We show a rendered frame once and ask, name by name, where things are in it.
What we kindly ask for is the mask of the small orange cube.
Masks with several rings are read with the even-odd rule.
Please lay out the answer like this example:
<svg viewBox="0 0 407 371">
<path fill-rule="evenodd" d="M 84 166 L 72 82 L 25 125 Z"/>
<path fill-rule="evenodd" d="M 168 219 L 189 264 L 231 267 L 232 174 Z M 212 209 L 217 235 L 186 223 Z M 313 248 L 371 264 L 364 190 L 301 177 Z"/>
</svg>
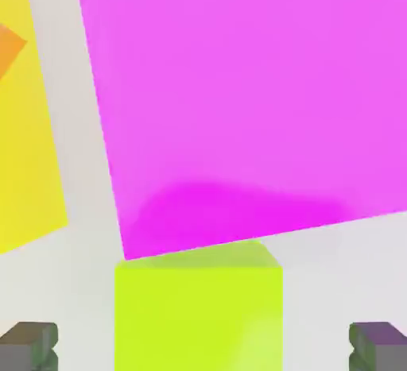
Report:
<svg viewBox="0 0 407 371">
<path fill-rule="evenodd" d="M 7 26 L 0 24 L 0 79 L 7 73 L 27 40 L 21 38 Z"/>
</svg>

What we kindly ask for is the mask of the small lime green cube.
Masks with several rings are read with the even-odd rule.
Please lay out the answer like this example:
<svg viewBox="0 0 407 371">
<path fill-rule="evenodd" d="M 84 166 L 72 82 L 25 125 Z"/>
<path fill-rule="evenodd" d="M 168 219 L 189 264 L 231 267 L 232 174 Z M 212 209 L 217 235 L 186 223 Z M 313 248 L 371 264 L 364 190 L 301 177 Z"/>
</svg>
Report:
<svg viewBox="0 0 407 371">
<path fill-rule="evenodd" d="M 114 371 L 282 371 L 283 272 L 260 242 L 119 263 Z"/>
</svg>

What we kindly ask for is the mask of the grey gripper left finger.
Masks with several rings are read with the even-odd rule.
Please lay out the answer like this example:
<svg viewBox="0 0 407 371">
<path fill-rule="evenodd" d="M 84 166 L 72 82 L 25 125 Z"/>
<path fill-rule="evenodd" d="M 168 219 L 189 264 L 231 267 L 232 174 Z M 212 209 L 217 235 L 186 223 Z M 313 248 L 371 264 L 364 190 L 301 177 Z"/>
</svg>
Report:
<svg viewBox="0 0 407 371">
<path fill-rule="evenodd" d="M 18 322 L 0 336 L 0 371 L 58 371 L 55 323 Z"/>
</svg>

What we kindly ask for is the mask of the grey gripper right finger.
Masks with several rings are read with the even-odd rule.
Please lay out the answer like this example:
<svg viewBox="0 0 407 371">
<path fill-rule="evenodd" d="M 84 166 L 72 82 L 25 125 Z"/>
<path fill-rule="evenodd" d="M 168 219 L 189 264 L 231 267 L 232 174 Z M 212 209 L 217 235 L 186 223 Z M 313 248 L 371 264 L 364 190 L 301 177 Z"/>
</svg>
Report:
<svg viewBox="0 0 407 371">
<path fill-rule="evenodd" d="M 407 336 L 389 322 L 352 323 L 348 371 L 407 371 Z"/>
</svg>

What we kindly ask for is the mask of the large yellow box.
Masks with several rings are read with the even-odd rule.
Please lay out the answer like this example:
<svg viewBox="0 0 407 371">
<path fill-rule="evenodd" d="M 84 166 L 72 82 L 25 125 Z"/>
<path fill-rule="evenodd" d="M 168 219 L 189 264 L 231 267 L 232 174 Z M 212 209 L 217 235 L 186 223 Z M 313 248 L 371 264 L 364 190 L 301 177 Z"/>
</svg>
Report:
<svg viewBox="0 0 407 371">
<path fill-rule="evenodd" d="M 67 225 L 29 0 L 0 0 L 0 24 L 27 40 L 0 79 L 0 254 Z"/>
</svg>

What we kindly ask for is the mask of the large magenta box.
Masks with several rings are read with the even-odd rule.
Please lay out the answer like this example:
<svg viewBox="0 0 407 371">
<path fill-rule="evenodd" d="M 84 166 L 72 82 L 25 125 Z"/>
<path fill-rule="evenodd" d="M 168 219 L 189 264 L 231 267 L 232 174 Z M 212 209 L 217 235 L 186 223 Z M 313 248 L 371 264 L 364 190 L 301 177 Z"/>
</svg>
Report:
<svg viewBox="0 0 407 371">
<path fill-rule="evenodd" d="M 125 258 L 407 211 L 407 0 L 80 0 Z"/>
</svg>

